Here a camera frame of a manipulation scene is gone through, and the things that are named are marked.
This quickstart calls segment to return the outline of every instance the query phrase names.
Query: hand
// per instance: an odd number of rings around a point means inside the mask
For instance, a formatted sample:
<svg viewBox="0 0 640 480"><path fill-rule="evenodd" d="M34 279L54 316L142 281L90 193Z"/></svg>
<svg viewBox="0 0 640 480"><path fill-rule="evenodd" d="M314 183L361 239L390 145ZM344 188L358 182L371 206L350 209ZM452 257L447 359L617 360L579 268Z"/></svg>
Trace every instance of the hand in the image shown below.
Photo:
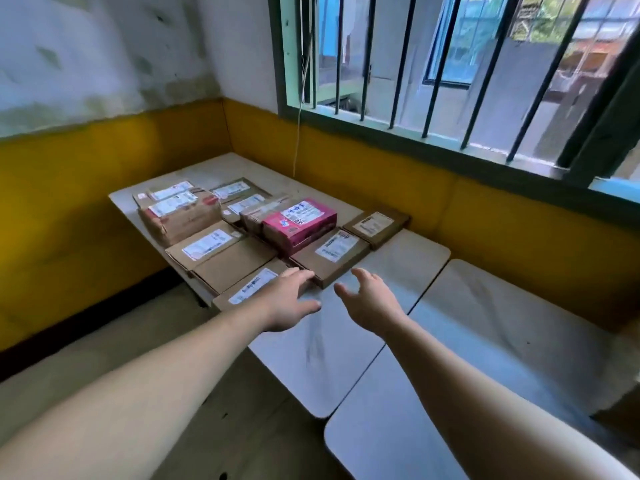
<svg viewBox="0 0 640 480"><path fill-rule="evenodd" d="M314 277L314 272L290 267L276 279L249 298L261 317L264 317L264 329L282 331L295 326L302 318L320 310L316 299L298 301L302 286Z"/></svg>
<svg viewBox="0 0 640 480"><path fill-rule="evenodd" d="M336 283L333 289L354 322L384 339L388 325L406 315L393 292L377 274L361 267L353 268L351 273L358 279L360 291L349 291L342 283Z"/></svg>

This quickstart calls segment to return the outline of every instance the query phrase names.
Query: pink box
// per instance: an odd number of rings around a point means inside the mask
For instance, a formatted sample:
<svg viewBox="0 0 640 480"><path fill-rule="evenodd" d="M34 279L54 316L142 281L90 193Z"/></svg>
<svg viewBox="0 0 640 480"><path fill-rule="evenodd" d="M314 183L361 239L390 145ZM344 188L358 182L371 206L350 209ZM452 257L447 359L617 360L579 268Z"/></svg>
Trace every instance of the pink box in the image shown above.
<svg viewBox="0 0 640 480"><path fill-rule="evenodd" d="M267 216L262 233L286 256L291 256L333 229L337 221L335 210L306 198Z"/></svg>

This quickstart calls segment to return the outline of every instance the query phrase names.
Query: desk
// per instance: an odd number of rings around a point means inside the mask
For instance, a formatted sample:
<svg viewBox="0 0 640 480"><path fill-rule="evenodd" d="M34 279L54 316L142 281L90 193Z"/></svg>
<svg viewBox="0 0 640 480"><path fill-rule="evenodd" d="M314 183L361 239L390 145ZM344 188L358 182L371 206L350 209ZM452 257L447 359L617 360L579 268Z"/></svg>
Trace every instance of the desk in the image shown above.
<svg viewBox="0 0 640 480"><path fill-rule="evenodd" d="M349 205L346 202L338 200L330 195L319 192L307 185L301 184L292 178L285 177L273 170L258 165L251 160L242 158L235 153L226 153L210 160L196 163L178 171L168 173L162 177L152 178L146 182L133 185L126 189L118 190L109 195L111 201L116 207L128 218L128 220L138 229L146 240L162 255L162 257L171 265L187 282L205 303L211 303L213 295L206 290L194 278L189 278L187 274L176 265L172 259L164 252L164 247L151 237L149 231L142 224L142 220L138 215L138 206L133 200L133 193L144 192L149 186L156 182L161 182L166 178L184 177L193 185L201 186L204 189L212 189L236 178L246 177L254 184L260 186L269 193L276 194L286 192L292 196L311 197L318 202L328 205L338 212L338 225L341 226L349 222L352 218L360 213L360 209Z"/></svg>
<svg viewBox="0 0 640 480"><path fill-rule="evenodd" d="M212 295L169 259L142 224L132 199L133 193L142 192L165 177L185 177L206 189L246 177L267 192L309 196L328 205L338 212L338 225L360 213L359 209L343 201L234 153L112 193L110 198L114 204L206 303L211 303ZM366 256L361 265L379 274L396 293L403 309L409 312L449 256L450 252L444 246L402 230L379 250ZM341 280L356 289L356 279L352 275L347 274ZM261 334L250 348L311 414L325 418L356 384L383 343L351 321L332 288L320 290L313 286L304 298L311 297L322 302L320 312L306 317L286 332Z"/></svg>
<svg viewBox="0 0 640 480"><path fill-rule="evenodd" d="M445 247L402 230L360 265L379 275L408 313L448 258ZM358 289L351 273L339 281ZM313 287L304 298L319 299L322 310L290 330L261 334L250 348L313 416L326 418L384 343L349 318L333 288Z"/></svg>
<svg viewBox="0 0 640 480"><path fill-rule="evenodd" d="M608 333L460 260L445 266L410 316L489 377L613 454L624 450L580 409L604 363ZM388 347L324 437L356 480L467 478Z"/></svg>

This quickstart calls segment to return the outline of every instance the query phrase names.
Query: cable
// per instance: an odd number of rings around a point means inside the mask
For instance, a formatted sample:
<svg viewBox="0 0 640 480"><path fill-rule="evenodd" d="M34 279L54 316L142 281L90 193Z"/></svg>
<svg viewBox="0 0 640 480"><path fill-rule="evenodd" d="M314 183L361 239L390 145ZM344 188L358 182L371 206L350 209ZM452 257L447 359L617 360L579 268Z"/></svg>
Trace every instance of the cable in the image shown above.
<svg viewBox="0 0 640 480"><path fill-rule="evenodd" d="M317 8L317 3L318 3L318 0L313 0L313 4L316 8ZM315 20L309 24L309 46L307 48L307 60L305 62L304 67L302 67L302 88L300 90L300 107L298 108L298 129L296 133L296 151L293 154L293 178L296 177L296 164L298 163L298 149L300 148L300 115L302 115L302 104L304 103L304 97L305 97L305 84L307 83L309 60L311 60L311 45L314 42L314 38L313 38L314 25L315 25Z"/></svg>

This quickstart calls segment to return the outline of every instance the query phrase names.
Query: brown cardboard box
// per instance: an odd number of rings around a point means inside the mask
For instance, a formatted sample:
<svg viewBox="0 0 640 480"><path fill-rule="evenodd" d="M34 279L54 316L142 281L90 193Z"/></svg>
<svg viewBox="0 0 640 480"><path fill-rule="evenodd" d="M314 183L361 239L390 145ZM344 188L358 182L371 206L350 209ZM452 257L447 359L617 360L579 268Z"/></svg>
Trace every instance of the brown cardboard box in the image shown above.
<svg viewBox="0 0 640 480"><path fill-rule="evenodd" d="M215 294L220 294L275 257L273 248L247 236L196 266L193 273Z"/></svg>
<svg viewBox="0 0 640 480"><path fill-rule="evenodd" d="M238 281L219 297L214 298L213 305L221 312L233 308L253 293L260 290L265 284L286 270L288 266L279 259L272 259L257 271L250 273L244 279Z"/></svg>
<svg viewBox="0 0 640 480"><path fill-rule="evenodd" d="M242 200L264 190L246 178L237 178L211 189L211 192L220 199L220 203L227 203L232 200Z"/></svg>
<svg viewBox="0 0 640 480"><path fill-rule="evenodd" d="M400 232L409 220L411 220L411 216L403 214L399 210L377 205L359 214L342 228L361 237L371 244L372 249L376 250Z"/></svg>
<svg viewBox="0 0 640 480"><path fill-rule="evenodd" d="M292 196L288 194L277 194L273 197L266 199L264 202L257 203L252 207L247 207L240 212L240 219L247 231L261 235L262 234L262 222L266 217L274 212L288 209L295 201Z"/></svg>
<svg viewBox="0 0 640 480"><path fill-rule="evenodd" d="M168 248L222 219L220 202L211 192L192 187L164 200L139 208L151 235Z"/></svg>
<svg viewBox="0 0 640 480"><path fill-rule="evenodd" d="M191 271L244 237L231 224L220 221L171 246L166 253L185 270Z"/></svg>
<svg viewBox="0 0 640 480"><path fill-rule="evenodd" d="M136 201L140 209L146 209L156 202L179 194L180 192L185 192L194 186L195 185L184 177L166 179L158 184L151 185L144 192L133 194L133 200Z"/></svg>
<svg viewBox="0 0 640 480"><path fill-rule="evenodd" d="M291 260L316 274L314 281L325 289L337 278L369 254L369 243L342 229L336 229L324 238L295 253Z"/></svg>
<svg viewBox="0 0 640 480"><path fill-rule="evenodd" d="M271 197L270 193L264 190L256 190L249 197L240 197L227 202L222 206L222 218L229 224L240 224L240 212L250 207L255 207L267 201Z"/></svg>

